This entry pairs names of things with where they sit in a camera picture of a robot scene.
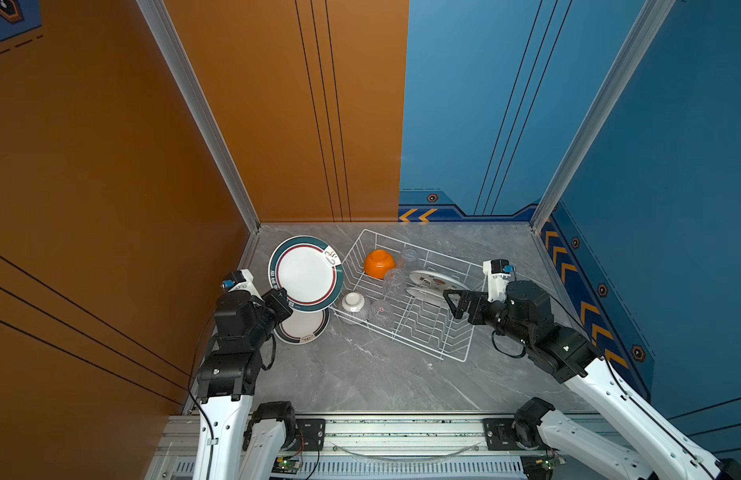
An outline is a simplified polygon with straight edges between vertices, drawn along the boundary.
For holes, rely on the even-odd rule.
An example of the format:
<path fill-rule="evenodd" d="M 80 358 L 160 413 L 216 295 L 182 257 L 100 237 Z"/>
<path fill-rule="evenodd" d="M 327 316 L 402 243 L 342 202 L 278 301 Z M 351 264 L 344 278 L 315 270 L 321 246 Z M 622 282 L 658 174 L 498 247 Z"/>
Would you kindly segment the green rimmed white plate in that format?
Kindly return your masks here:
<path fill-rule="evenodd" d="M 268 281 L 286 290 L 288 304 L 301 312 L 318 312 L 334 304 L 344 287 L 344 264 L 324 240 L 300 235 L 280 243 L 268 261 Z"/>

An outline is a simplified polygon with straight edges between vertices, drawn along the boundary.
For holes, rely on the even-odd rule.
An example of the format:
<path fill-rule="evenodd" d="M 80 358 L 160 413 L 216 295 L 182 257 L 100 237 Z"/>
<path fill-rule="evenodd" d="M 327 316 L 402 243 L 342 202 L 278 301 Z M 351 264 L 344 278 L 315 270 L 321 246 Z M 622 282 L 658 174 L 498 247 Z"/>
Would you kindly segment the white plate red pattern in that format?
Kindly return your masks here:
<path fill-rule="evenodd" d="M 466 290 L 466 285 L 450 276 L 429 270 L 413 270 L 409 274 L 410 280 L 420 288 L 431 290 Z"/>

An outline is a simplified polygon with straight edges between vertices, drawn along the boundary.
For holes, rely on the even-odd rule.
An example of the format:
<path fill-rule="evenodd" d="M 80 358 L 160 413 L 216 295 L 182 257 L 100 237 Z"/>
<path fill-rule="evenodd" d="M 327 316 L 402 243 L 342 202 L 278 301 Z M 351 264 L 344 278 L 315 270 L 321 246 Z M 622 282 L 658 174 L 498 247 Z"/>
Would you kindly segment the white wire dish rack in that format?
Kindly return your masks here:
<path fill-rule="evenodd" d="M 364 262 L 383 250 L 410 262 L 390 280 L 366 273 Z M 474 327 L 452 316 L 442 291 L 485 287 L 482 267 L 372 230 L 364 229 L 344 256 L 344 289 L 330 307 L 336 318 L 433 356 L 464 362 Z"/>

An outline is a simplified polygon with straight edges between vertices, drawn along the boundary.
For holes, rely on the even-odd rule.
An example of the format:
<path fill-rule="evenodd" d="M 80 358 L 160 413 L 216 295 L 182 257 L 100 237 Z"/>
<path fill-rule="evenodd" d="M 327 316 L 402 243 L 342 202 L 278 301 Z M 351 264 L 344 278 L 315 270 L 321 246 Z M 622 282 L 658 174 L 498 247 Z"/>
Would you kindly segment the white plate flower outline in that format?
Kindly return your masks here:
<path fill-rule="evenodd" d="M 405 291 L 415 300 L 420 300 L 438 308 L 448 309 L 448 304 L 441 291 L 421 287 L 408 287 Z"/>

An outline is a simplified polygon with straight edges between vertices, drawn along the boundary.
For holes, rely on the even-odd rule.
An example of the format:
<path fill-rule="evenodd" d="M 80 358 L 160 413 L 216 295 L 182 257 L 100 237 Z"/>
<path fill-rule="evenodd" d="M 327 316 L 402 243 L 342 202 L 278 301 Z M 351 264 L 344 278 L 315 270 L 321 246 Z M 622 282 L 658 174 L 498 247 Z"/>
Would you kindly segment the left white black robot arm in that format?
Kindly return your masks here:
<path fill-rule="evenodd" d="M 268 479 L 278 452 L 296 438 L 288 401 L 252 409 L 256 380 L 264 370 L 262 345 L 292 316 L 284 289 L 258 297 L 228 291 L 216 302 L 216 342 L 198 370 L 200 440 L 194 479 Z"/>

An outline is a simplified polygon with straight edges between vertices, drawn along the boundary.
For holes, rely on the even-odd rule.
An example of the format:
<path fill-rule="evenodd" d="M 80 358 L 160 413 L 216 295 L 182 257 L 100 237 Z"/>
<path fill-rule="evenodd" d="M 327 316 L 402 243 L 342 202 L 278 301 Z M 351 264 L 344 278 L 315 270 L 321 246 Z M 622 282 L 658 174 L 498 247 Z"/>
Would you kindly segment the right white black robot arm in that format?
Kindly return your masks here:
<path fill-rule="evenodd" d="M 497 299 L 446 290 L 456 319 L 485 325 L 592 406 L 620 435 L 622 447 L 575 423 L 551 403 L 531 398 L 514 414 L 519 445 L 567 453 L 608 479 L 741 479 L 741 464 L 702 448 L 663 417 L 580 331 L 557 323 L 551 298 L 531 281 L 512 281 Z"/>

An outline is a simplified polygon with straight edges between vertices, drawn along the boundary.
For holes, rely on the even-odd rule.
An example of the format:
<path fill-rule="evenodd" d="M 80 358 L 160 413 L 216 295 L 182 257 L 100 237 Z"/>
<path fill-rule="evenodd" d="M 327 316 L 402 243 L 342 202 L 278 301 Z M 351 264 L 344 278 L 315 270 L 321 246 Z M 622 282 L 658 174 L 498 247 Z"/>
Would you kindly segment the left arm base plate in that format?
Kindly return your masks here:
<path fill-rule="evenodd" d="M 324 418 L 296 417 L 286 422 L 286 441 L 282 451 L 322 452 L 326 439 L 326 420 Z"/>

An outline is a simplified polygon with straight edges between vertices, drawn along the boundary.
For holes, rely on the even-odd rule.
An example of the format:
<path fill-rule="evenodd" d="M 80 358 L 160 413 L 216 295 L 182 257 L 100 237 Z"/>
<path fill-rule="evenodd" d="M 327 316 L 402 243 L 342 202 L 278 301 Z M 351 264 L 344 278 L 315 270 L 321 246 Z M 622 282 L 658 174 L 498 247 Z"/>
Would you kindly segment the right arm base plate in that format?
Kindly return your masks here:
<path fill-rule="evenodd" d="M 512 418 L 488 417 L 481 420 L 488 451 L 529 451 L 552 454 L 555 449 L 540 438 L 524 439 L 515 430 Z"/>

